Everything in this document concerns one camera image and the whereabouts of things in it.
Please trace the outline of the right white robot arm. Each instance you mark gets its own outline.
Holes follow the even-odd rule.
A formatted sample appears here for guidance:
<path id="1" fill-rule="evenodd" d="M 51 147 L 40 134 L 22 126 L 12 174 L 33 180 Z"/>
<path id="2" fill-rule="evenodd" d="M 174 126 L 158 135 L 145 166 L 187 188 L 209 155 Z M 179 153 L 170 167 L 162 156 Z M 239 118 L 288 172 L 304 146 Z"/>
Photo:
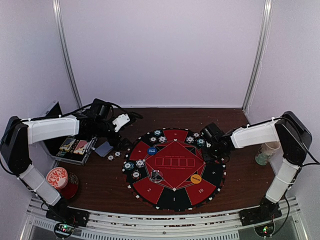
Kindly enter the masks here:
<path id="1" fill-rule="evenodd" d="M 281 149 L 281 166 L 273 182 L 256 210 L 259 220 L 268 220 L 275 212 L 277 204 L 286 191 L 294 184 L 295 178 L 310 156 L 313 140 L 311 132 L 292 112 L 286 111 L 279 117 L 248 124 L 224 133 L 216 124 L 210 123 L 201 132 L 204 139 L 205 161 L 223 160 L 231 151 L 260 145 L 261 155 L 271 158 Z"/>

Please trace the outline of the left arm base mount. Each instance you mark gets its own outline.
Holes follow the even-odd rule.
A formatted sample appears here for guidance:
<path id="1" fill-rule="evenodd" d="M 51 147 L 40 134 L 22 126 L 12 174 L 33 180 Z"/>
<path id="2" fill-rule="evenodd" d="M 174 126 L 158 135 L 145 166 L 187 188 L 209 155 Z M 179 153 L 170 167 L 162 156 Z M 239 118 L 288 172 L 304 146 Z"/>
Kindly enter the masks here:
<path id="1" fill-rule="evenodd" d="M 76 227 L 86 227 L 90 213 L 86 210 L 69 207 L 68 201 L 61 198 L 55 205 L 48 206 L 45 216 L 57 222 L 64 222 Z"/>

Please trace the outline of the blue playing card deck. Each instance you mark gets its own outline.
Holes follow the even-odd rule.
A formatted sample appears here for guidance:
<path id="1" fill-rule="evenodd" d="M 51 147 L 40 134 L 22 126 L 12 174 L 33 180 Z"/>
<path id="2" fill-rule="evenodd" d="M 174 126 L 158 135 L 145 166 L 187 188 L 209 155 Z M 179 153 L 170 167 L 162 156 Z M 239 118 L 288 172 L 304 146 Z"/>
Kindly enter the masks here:
<path id="1" fill-rule="evenodd" d="M 99 147 L 97 147 L 94 151 L 102 158 L 104 158 L 111 150 L 113 150 L 113 146 L 110 145 L 108 141 L 105 141 Z"/>

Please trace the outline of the orange big blind button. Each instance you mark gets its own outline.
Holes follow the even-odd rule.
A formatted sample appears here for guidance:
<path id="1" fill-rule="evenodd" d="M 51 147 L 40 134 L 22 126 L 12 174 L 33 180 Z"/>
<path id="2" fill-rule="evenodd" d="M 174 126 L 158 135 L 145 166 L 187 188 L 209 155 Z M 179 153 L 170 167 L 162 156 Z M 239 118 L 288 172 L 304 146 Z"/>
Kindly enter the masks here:
<path id="1" fill-rule="evenodd" d="M 197 185 L 199 184 L 201 181 L 202 181 L 202 177 L 199 175 L 199 174 L 193 174 L 191 177 L 190 177 L 190 181 Z"/>

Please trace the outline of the single red black chip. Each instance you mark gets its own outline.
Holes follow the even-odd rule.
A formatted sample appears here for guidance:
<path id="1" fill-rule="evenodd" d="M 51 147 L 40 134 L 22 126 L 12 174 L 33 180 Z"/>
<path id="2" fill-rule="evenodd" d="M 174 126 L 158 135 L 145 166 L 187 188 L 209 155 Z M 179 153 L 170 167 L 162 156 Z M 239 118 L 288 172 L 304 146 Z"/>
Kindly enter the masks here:
<path id="1" fill-rule="evenodd" d="M 119 156 L 121 155 L 121 153 L 120 153 L 119 151 L 116 151 L 116 152 L 114 153 L 114 155 L 115 155 L 116 157 L 119 157 Z"/>

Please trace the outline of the red black chips seat seven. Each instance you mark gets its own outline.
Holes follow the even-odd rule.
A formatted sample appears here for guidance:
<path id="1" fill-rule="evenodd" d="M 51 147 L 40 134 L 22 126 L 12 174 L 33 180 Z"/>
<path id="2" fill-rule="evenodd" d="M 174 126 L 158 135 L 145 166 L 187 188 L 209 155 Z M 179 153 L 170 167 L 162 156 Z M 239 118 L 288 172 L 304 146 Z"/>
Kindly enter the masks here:
<path id="1" fill-rule="evenodd" d="M 200 134 L 196 132 L 196 133 L 193 134 L 193 137 L 194 137 L 194 138 L 199 138 L 199 137 L 200 137 Z"/>

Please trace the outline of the red black chips seat five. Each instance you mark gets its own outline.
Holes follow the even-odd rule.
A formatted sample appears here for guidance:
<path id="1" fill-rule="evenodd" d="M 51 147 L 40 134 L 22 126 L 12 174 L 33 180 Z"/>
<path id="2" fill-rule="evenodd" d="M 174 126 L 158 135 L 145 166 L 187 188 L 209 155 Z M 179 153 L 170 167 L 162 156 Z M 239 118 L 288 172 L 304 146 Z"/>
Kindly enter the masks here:
<path id="1" fill-rule="evenodd" d="M 150 138 L 150 142 L 155 143 L 156 141 L 157 141 L 157 138 L 156 138 L 156 137 L 151 137 L 151 138 Z"/>

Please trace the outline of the green chips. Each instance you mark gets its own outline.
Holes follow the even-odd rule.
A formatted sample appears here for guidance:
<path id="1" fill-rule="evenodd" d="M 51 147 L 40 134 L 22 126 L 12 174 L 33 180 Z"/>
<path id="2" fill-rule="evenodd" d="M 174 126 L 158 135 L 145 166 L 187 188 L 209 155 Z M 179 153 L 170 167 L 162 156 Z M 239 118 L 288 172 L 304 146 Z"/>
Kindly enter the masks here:
<path id="1" fill-rule="evenodd" d="M 134 164 L 132 162 L 126 162 L 124 165 L 123 165 L 123 168 L 126 170 L 126 171 L 130 171 L 134 168 Z"/>
<path id="2" fill-rule="evenodd" d="M 157 129 L 157 130 L 155 130 L 155 131 L 153 132 L 153 134 L 154 134 L 155 136 L 160 136 L 160 135 L 162 134 L 162 131 L 159 130 L 159 129 Z"/>
<path id="3" fill-rule="evenodd" d="M 197 145 L 202 148 L 205 144 L 206 144 L 206 141 L 202 138 L 199 138 L 197 141 L 196 141 Z"/>

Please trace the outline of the white chips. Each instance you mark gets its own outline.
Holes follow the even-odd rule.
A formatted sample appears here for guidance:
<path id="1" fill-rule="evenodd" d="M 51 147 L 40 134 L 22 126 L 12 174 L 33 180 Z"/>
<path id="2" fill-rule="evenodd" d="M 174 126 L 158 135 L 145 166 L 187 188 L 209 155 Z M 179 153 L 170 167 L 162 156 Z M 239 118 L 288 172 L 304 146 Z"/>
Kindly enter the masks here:
<path id="1" fill-rule="evenodd" d="M 194 139 L 192 136 L 188 136 L 185 141 L 186 141 L 187 143 L 189 143 L 189 144 L 192 144 L 192 143 L 194 142 L 194 140 L 195 140 L 195 139 Z"/>
<path id="2" fill-rule="evenodd" d="M 136 167 L 141 169 L 145 166 L 145 162 L 143 160 L 137 160 L 136 163 L 135 163 Z"/>
<path id="3" fill-rule="evenodd" d="M 167 138 L 166 138 L 165 136 L 160 136 L 160 137 L 158 138 L 158 141 L 159 141 L 160 143 L 165 143 L 165 142 L 167 141 Z"/>

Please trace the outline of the red black chips seat three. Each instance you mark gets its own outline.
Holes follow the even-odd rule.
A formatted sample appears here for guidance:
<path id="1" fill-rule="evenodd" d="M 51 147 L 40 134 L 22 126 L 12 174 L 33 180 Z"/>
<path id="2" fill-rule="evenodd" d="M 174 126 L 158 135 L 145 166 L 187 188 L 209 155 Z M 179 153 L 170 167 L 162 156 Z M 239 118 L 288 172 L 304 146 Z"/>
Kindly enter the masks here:
<path id="1" fill-rule="evenodd" d="M 141 173 L 138 170 L 135 170 L 132 172 L 131 176 L 133 179 L 137 180 L 141 177 Z"/>

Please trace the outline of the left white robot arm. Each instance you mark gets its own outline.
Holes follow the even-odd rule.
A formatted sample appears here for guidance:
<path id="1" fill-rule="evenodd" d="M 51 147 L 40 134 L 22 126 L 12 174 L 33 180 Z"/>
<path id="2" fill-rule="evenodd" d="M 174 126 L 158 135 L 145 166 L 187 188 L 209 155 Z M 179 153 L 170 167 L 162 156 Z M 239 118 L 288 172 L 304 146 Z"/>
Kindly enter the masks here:
<path id="1" fill-rule="evenodd" d="M 35 118 L 12 116 L 0 140 L 1 167 L 17 177 L 47 205 L 61 222 L 72 218 L 72 211 L 62 202 L 62 195 L 51 186 L 34 166 L 29 148 L 40 144 L 47 152 L 46 141 L 63 137 L 107 138 L 113 147 L 122 147 L 120 130 L 132 124 L 141 115 L 119 105 L 94 99 L 92 103 L 65 114 L 46 114 Z"/>

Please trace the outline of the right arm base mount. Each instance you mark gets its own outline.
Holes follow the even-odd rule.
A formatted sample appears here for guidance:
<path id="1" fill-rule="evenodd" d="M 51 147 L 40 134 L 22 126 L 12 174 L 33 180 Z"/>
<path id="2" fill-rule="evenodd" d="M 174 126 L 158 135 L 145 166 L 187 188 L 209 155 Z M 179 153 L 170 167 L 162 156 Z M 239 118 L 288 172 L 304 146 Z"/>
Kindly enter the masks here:
<path id="1" fill-rule="evenodd" d="M 242 226 L 256 225 L 263 222 L 270 222 L 275 218 L 281 217 L 281 210 L 276 209 L 272 212 L 262 212 L 260 207 L 246 208 L 239 212 L 239 218 Z"/>

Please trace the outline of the red black chip stack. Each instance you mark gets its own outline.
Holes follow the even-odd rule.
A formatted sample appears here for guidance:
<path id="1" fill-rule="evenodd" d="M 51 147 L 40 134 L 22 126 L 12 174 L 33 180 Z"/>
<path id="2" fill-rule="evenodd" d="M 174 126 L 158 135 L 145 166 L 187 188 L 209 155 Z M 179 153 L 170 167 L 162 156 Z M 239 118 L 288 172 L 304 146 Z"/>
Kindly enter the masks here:
<path id="1" fill-rule="evenodd" d="M 108 159 L 109 161 L 113 161 L 113 160 L 115 159 L 115 157 L 114 157 L 113 155 L 109 155 L 109 156 L 107 157 L 107 159 Z"/>

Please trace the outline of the blue small blind button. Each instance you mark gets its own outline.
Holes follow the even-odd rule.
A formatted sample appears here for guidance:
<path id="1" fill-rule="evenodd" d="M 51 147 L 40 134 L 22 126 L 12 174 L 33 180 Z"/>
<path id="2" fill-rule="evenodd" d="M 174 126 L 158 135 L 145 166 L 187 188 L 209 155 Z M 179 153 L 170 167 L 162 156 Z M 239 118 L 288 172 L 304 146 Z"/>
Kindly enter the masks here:
<path id="1" fill-rule="evenodd" d="M 147 149 L 147 154 L 151 155 L 151 156 L 155 155 L 157 152 L 158 152 L 158 150 L 156 147 L 150 147 Z"/>

